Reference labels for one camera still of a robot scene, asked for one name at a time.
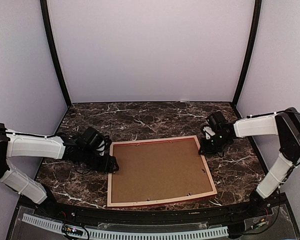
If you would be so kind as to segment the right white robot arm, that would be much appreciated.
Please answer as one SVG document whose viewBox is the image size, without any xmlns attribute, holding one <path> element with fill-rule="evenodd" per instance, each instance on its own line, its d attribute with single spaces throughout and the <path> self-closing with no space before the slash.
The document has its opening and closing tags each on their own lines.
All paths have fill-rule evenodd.
<svg viewBox="0 0 300 240">
<path fill-rule="evenodd" d="M 221 111 L 206 118 L 200 131 L 200 155 L 222 156 L 225 148 L 235 140 L 252 138 L 263 157 L 269 157 L 271 147 L 275 160 L 267 161 L 268 172 L 252 192 L 252 201 L 245 205 L 245 213 L 256 217 L 265 208 L 263 200 L 284 185 L 291 173 L 300 165 L 300 112 L 294 107 L 284 110 L 248 115 L 229 121 Z"/>
</svg>

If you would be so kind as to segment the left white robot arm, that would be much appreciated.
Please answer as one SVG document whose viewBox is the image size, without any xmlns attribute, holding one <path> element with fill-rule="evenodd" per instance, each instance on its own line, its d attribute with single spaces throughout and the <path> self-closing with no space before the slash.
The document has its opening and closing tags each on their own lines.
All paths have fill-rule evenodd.
<svg viewBox="0 0 300 240">
<path fill-rule="evenodd" d="M 9 158 L 40 157 L 83 163 L 101 173 L 114 173 L 120 169 L 117 160 L 108 151 L 112 140 L 93 127 L 84 133 L 68 136 L 65 134 L 37 135 L 16 132 L 0 123 L 0 183 L 41 205 L 41 210 L 50 218 L 57 218 L 60 206 L 50 189 L 20 171 Z"/>
</svg>

